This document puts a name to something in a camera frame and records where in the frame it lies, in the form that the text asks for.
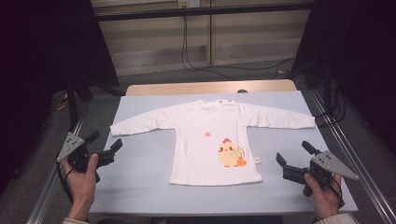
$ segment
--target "wall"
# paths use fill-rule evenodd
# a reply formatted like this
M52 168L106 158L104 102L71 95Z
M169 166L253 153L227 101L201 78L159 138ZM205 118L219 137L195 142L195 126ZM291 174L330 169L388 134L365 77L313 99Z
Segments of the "wall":
M136 4L134 1L133 4L128 4L126 0L111 2L92 0L92 4L96 13L177 8L177 1L148 1L157 2ZM226 7L282 2L288 1L202 0L201 7L208 7L210 4L214 7ZM204 65L292 57L297 52L308 14L309 10L300 10L188 17L188 47L191 50L189 54L196 59L196 63L204 63ZM180 56L176 55L181 53L183 45L183 18L104 21L100 22L100 26L110 53L118 60L114 64L119 76L144 72L142 69L139 71L127 69L128 66L139 66L139 64L125 63L125 57L130 56L131 52L134 52L134 57L130 60L140 58L140 61L147 61L149 59L142 60L143 54L139 54L140 52L145 52L144 55L148 55L148 52L157 52L150 54L154 57L158 55L159 50L162 50L160 53L162 54L163 50L167 49L168 53L173 51L171 54L175 58L173 62L167 62L167 68L181 68ZM140 66L154 65L161 65L161 62Z
M332 74L370 130L396 155L396 6L358 1L353 9L331 59Z

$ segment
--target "gray carpet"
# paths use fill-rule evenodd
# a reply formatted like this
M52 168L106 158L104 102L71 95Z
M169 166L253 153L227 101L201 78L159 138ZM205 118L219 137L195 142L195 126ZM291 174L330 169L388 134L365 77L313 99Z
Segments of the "gray carpet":
M263 67L273 63L244 63L234 64L249 68ZM280 66L281 70L287 70L292 63L288 62ZM126 91L130 85L148 83L175 83L175 82L196 82L196 81L222 81L222 80L251 80L269 79L276 73L275 68L265 71L240 70L235 68L216 68L217 72L228 77L208 72L189 72L186 70L168 71L161 73L133 75L120 77L121 91ZM319 114L310 93L314 90L307 90L304 86L304 77L300 76L294 80L297 88L303 91L305 100L311 109L312 114ZM80 136L89 134L98 129L101 136L96 140L90 149L103 149L106 137L109 133L109 125L116 114L120 97L109 95L108 93L92 88L93 99L88 103L78 100L78 108L87 107L85 124L82 124ZM52 102L56 107L62 99ZM375 180L379 189L384 193L392 207L396 207L396 158L382 143L381 139L365 125L364 118L353 104L347 103L346 117L340 126L346 135L349 143L359 155L365 168ZM69 128L69 114L66 107L62 111L54 111L49 114L45 126L37 139L34 148L28 155L29 160L20 168L21 176L9 181L7 188L0 197L0 223L26 223L31 215L32 209L44 188L51 169L54 167L55 156L62 146ZM323 137L332 152L342 161L347 163L342 150L334 140L329 128L320 129ZM371 199L367 195L361 182L346 181L351 189L360 211L354 214L360 223L383 223L381 216L377 213ZM70 203L67 200L61 185L58 183L53 198L49 204L46 215L40 220L41 223L61 223L67 216ZM91 223L96 223L103 217L91 217ZM122 217L127 223L150 223L149 217ZM310 223L312 214L299 214L295 216L284 216L283 222L288 223Z

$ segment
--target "aluminum rail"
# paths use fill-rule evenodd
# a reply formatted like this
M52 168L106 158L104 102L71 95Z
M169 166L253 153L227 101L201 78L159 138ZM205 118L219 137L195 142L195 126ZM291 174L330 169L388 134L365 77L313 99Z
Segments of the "aluminum rail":
M73 129L73 134L77 135L82 127L82 121L84 120L85 116L87 115L87 111L89 108L89 103L85 103L81 107L81 116L76 123L75 128ZM32 212L30 213L29 218L27 219L26 224L40 224L43 222L44 217L47 213L49 208L50 202L56 190L56 185L59 182L58 175L56 172L57 164L54 164L51 173L49 174L49 179L47 180L46 185L41 190L40 196L38 197L35 207L33 208Z
M271 12L271 11L293 11L308 10L314 7L323 7L325 4L315 2L265 4L253 6L235 7L191 7L172 8L162 10L138 11L138 12L118 12L118 13L97 13L94 16L67 16L49 18L53 22L84 22L84 21L125 21L154 18L204 16L251 12Z
M323 106L323 99L320 94L316 92L311 92L311 97L313 98L315 104L317 105L320 113L325 112L325 108ZM335 120L329 116L325 116L325 120L327 122L335 122ZM340 148L344 151L346 158L349 163L352 165L354 171L357 173L361 180L361 184L366 190L368 196L373 202L378 214L382 217L384 223L392 224L396 223L396 216L392 210L392 207L389 205L388 200L385 195L382 193L381 189L376 185L374 180L371 178L370 174L367 172L363 163L359 159L359 156L356 154L352 145L347 141L347 137L344 135L341 128L337 123L329 125L332 134L334 135L335 140L337 141Z

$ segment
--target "person's hand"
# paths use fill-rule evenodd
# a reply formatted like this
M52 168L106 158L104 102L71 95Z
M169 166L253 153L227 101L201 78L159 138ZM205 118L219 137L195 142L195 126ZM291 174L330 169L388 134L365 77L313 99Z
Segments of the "person's hand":
M92 154L88 162L87 172L81 174L72 170L72 166L67 162L67 158L61 161L62 167L67 176L67 183L73 193L73 205L69 212L69 218L86 221L94 201L96 189L96 165L98 163L98 155Z
M312 197L314 200L315 217L317 220L322 220L327 217L331 217L338 214L339 201L338 197L327 187L320 188L318 181L310 174L304 176L306 183L312 189ZM334 174L334 180L332 181L332 187L339 193L339 186L341 186L342 176Z

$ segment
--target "cable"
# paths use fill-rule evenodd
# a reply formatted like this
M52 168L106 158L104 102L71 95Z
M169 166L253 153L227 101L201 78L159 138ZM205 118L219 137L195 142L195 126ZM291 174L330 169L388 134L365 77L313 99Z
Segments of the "cable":
M357 0L354 0L353 4L352 4L352 7L351 7L351 10L350 10L350 14L348 15L348 19L347 19L347 23L346 23L345 29L341 30L338 35L334 35L331 43L328 45L328 47L327 47L327 49L325 51L325 59L328 57L327 55L332 54L331 52L329 52L330 49L332 49L332 52L336 52L337 49L340 47L340 43L345 39L345 37L347 35L347 30L348 30L348 28L350 26L353 14L354 14L355 9L356 9L356 3L357 3ZM325 127L325 126L329 126L329 125L334 125L336 123L341 122L344 119L344 117L345 117L345 115L347 113L347 103L346 103L346 99L345 99L344 93L341 91L341 87L340 87L341 85L342 85L342 83L337 87L337 91L341 92L341 97L342 97L342 100L343 100L343 108L344 109L342 110L341 106L339 106L339 111L338 111L337 115L333 118L333 120L319 125L318 126L319 128Z
M57 96L54 96L56 93L52 94L51 101L58 99L59 97L63 96L66 91L61 91Z
M344 29L337 29L332 32L332 36L329 38L325 38L325 41L321 44L321 46L318 46L318 48L313 52L311 61L308 62L305 65L302 65L301 67L297 68L295 71L291 72L287 79L293 79L297 76L299 76L305 69L309 69L311 66L314 66L317 62L327 62L329 58L334 55L334 53L340 48L340 43L345 39L347 35L347 30L350 26L350 23L352 21L353 14L355 12L356 8L356 3L357 0L354 0L353 5L351 6L351 9L348 11L350 12L349 14L345 14L345 17L347 17L346 21L346 26ZM336 24L332 21L332 18L328 19L328 27L334 27Z
M63 178L62 171L61 171L61 164L57 161L59 154L61 153L61 150L62 149L60 149L58 151L58 154L56 155L56 163L55 163L56 171L58 173L59 180L61 181L62 187L64 188L64 192L66 193L67 198L69 199L70 203L73 203L74 200L73 200L72 191L70 190L69 186L67 185L65 178Z
M72 169L67 173L67 175L64 177L64 182L67 183L67 177L70 175L70 173L72 173L73 170L74 170L74 168L72 168Z
M334 111L335 109L339 108L339 101L338 101L338 98L337 98L338 91L339 91L339 89L337 88L337 89L335 90L335 94L334 94L334 96L333 96L333 98L332 98L332 108L331 108L331 110L326 110L326 111L324 111L324 112L321 113L321 114L313 115L313 117L315 117L316 119L317 119L317 118L321 118L321 117L323 117L323 116L332 114L333 111Z
M334 179L333 176L332 176L332 181L334 181L335 184L337 184L338 188L340 189L340 196L343 197L343 190L341 189L341 185Z
M335 181L335 179L332 177L332 180L333 180L335 183L337 183L338 187L340 188L340 193L338 193L337 190L335 190L329 182L327 182L325 179L323 179L323 177L321 177L320 175L318 175L316 172L314 172L314 175L315 175L315 177L319 178L323 183L326 183L326 187L329 188L329 190L331 190L332 193L333 193L335 196L337 196L337 198L338 198L338 201L339 201L339 207L338 207L338 209L342 208L346 203L344 202L344 199L343 199L343 193L342 193L340 184L338 184L338 182Z
M57 111L63 110L64 107L68 104L67 98L64 98L64 99L65 99L65 101L64 101L63 103L61 103L60 105L58 105L58 106L56 106L55 108L51 109L49 112L52 113L52 112L54 112L55 110L57 110Z
M341 94L341 99L342 99L342 101L343 101L343 103L342 103L343 106L341 106L340 103L339 103L339 100L338 100L338 93L337 93L337 92L340 92L340 94ZM345 116L346 116L346 113L347 113L347 101L346 101L345 95L344 95L344 93L341 91L341 88L340 88L340 87L337 87L336 94L334 95L334 97L336 97L336 98L335 98L336 100L334 100L334 101L336 102L336 107L338 107L338 113L337 113L336 116L334 116L334 117L332 118L332 120L327 121L327 122L325 122L325 123L323 123L323 124L321 124L321 125L318 125L319 128L326 127L326 126L329 126L329 125L337 124L337 123L341 122L341 121L345 118Z
M270 65L270 66L266 66L266 67L260 67L260 68L246 68L246 67L239 67L239 66L231 66L231 65L215 65L215 66L206 66L206 67L201 67L201 68L197 68L195 66L192 65L192 63L190 62L190 58L189 58L189 52L188 52L188 43L187 43L187 30L188 30L188 26L187 26L187 17L184 17L184 35L183 35L183 47L182 47L182 51L181 51L181 62L183 64L183 67L187 70L187 71L207 71L207 72L212 72L218 75L221 75L223 77L227 77L229 79L232 80L236 80L233 77L228 77L226 75L223 75L222 73L210 70L209 68L234 68L234 69L242 69L242 70L249 70L249 71L259 71L259 70L265 70L265 69L270 69L273 67L278 68L282 63L285 63L287 61L290 60L294 60L294 58L288 58L286 60L283 60L279 63ZM191 68L186 67L186 64L184 64L184 54L186 54L186 59L187 59L187 63L190 65Z

